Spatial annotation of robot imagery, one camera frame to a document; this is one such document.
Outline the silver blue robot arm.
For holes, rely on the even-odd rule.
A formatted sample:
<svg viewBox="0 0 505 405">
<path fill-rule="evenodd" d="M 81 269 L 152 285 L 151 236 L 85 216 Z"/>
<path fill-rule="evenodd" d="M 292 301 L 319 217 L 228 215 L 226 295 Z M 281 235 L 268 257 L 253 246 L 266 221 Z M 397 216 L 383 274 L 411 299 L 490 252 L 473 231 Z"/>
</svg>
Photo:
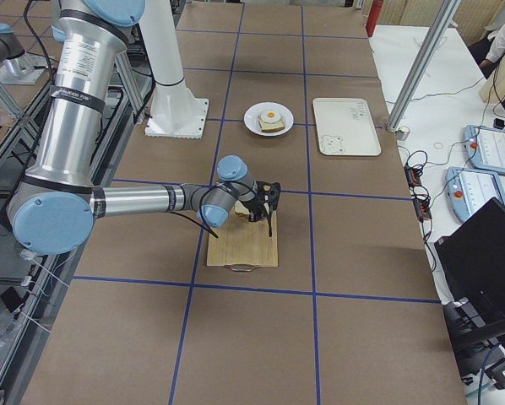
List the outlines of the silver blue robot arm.
<svg viewBox="0 0 505 405">
<path fill-rule="evenodd" d="M 24 77 L 36 69 L 56 67 L 58 60 L 50 54 L 41 52 L 41 62 L 33 59 L 33 54 L 26 51 L 18 36 L 9 24 L 0 23 L 0 68 L 15 78 Z"/>
<path fill-rule="evenodd" d="M 197 224 L 215 230 L 237 203 L 251 221 L 271 220 L 279 184 L 255 180 L 236 155 L 218 163 L 219 180 L 212 187 L 95 186 L 90 177 L 95 127 L 114 63 L 134 26 L 155 81 L 147 134 L 200 138 L 209 102 L 186 85 L 167 1 L 65 1 L 59 21 L 65 41 L 41 145 L 7 209 L 18 243 L 43 255 L 66 253 L 88 239 L 97 219 L 134 213 L 193 211 Z"/>
</svg>

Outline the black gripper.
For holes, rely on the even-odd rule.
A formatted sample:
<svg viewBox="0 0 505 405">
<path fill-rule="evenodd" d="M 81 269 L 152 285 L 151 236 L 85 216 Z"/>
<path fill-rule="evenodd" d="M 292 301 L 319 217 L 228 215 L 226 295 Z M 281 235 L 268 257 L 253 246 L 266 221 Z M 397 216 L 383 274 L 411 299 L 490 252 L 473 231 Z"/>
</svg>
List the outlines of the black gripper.
<svg viewBox="0 0 505 405">
<path fill-rule="evenodd" d="M 272 215 L 277 210 L 280 200 L 281 186 L 279 182 L 257 182 L 255 197 L 249 201 L 249 221 L 258 222 L 267 215 L 269 236 L 273 236 Z"/>
</svg>

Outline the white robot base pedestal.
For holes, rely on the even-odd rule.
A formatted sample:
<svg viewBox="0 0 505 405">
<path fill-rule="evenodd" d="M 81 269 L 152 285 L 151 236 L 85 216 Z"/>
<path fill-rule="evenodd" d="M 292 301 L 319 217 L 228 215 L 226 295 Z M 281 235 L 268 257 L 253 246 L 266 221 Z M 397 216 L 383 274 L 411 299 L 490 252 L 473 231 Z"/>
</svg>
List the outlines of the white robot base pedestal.
<svg viewBox="0 0 505 405">
<path fill-rule="evenodd" d="M 195 97 L 186 84 L 170 3 L 147 0 L 139 28 L 155 79 L 145 135 L 200 139 L 209 101 Z"/>
</svg>

